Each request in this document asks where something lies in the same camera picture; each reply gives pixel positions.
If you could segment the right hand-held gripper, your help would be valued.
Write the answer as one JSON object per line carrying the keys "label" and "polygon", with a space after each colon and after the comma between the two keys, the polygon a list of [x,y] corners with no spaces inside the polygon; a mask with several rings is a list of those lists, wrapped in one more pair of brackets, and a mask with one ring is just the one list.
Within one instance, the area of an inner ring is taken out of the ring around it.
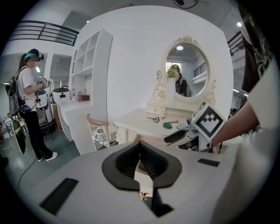
{"label": "right hand-held gripper", "polygon": [[180,147],[197,140],[198,143],[191,144],[187,149],[206,152],[210,150],[213,137],[224,124],[225,119],[221,114],[208,102],[203,102],[192,114],[191,121],[165,137],[164,142]]}

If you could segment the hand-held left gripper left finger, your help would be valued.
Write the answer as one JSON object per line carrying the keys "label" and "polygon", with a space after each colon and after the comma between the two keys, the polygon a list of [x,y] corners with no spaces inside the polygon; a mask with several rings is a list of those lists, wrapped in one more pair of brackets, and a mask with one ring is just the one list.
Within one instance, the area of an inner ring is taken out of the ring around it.
{"label": "hand-held left gripper left finger", "polygon": [[65,178],[78,184],[57,215],[49,219],[71,224],[142,224],[156,220],[155,214],[140,199],[138,192],[112,186],[102,173],[106,157],[127,143],[78,156],[42,180],[30,197],[40,204]]}

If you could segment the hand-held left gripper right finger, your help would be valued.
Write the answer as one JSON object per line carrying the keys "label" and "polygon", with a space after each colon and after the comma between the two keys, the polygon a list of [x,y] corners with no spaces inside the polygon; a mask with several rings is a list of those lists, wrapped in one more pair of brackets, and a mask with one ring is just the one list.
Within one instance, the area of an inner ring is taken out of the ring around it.
{"label": "hand-held left gripper right finger", "polygon": [[238,147],[221,154],[181,150],[152,143],[152,146],[178,158],[182,172],[169,188],[158,192],[173,211],[146,221],[148,224],[222,224],[224,191],[234,171]]}

